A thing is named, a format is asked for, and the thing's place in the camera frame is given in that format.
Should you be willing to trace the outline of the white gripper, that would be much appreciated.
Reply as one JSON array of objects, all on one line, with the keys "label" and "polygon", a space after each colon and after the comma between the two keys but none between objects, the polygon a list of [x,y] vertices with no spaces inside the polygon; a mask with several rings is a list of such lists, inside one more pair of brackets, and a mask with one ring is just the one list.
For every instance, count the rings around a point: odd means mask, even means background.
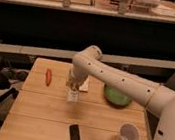
[{"label": "white gripper", "polygon": [[85,77],[76,77],[75,74],[73,73],[73,70],[69,71],[68,77],[67,77],[67,82],[65,84],[74,91],[77,91],[79,87],[84,84]]}]

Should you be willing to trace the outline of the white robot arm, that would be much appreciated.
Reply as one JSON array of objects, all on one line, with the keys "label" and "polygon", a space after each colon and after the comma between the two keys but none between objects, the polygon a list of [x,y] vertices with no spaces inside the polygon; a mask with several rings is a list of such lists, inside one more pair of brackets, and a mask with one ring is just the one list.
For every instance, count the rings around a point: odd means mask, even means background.
[{"label": "white robot arm", "polygon": [[175,91],[161,83],[105,65],[101,57],[102,51],[95,45],[74,54],[66,84],[77,88],[92,75],[158,116],[159,123],[153,140],[175,140]]}]

